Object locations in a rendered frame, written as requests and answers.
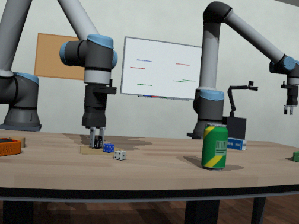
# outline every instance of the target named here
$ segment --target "green and yellow can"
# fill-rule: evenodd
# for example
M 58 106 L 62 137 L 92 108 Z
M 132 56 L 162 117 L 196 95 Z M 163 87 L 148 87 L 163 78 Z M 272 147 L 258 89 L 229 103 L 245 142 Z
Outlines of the green and yellow can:
M 203 132 L 202 167 L 221 171 L 225 167 L 228 130 L 226 125 L 208 123 Z

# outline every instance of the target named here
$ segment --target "wall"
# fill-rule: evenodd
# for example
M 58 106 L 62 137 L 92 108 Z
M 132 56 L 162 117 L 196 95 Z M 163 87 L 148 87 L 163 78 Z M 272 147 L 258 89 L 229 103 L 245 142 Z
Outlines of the wall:
M 80 0 L 100 34 L 114 40 L 119 55 L 112 71 L 116 95 L 109 95 L 106 135 L 189 138 L 197 114 L 192 101 L 158 100 L 120 95 L 125 36 L 173 43 L 202 45 L 206 6 L 221 1 L 287 55 L 299 59 L 299 8 L 273 0 Z M 6 0 L 0 0 L 0 14 Z M 57 0 L 33 0 L 15 55 L 13 72 L 34 74 L 37 33 L 75 36 Z M 40 77 L 38 114 L 41 132 L 83 133 L 82 81 Z M 226 24 L 221 25 L 217 89 L 224 91 L 224 115 L 229 115 L 230 85 L 254 81 L 258 92 L 233 91 L 236 117 L 247 118 L 247 140 L 266 140 L 298 146 L 299 108 L 283 115 L 287 92 L 285 75 L 269 72 L 269 59 Z M 4 120 L 8 105 L 0 105 Z

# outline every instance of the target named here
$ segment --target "can lid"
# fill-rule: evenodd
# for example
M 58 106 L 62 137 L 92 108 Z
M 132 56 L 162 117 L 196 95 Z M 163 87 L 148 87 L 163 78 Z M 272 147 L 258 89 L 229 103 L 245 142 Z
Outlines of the can lid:
M 206 126 L 226 127 L 226 125 L 220 123 L 207 123 Z

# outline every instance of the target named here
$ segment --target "yellow stripe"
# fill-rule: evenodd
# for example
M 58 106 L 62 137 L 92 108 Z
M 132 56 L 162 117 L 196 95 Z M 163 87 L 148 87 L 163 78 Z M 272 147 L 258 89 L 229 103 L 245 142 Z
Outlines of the yellow stripe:
M 208 161 L 204 166 L 212 168 L 223 156 L 214 156 L 210 161 Z
M 205 129 L 204 133 L 203 133 L 203 139 L 205 139 L 206 135 L 208 135 L 208 133 L 210 131 L 212 131 L 215 127 L 209 126 Z

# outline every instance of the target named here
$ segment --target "red line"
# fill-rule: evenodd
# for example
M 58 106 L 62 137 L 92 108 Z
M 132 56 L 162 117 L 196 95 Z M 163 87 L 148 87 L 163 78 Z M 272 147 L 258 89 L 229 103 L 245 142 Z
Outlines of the red line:
M 177 63 L 177 65 L 184 65 L 183 63 Z M 190 66 L 190 65 L 186 65 L 186 66 Z

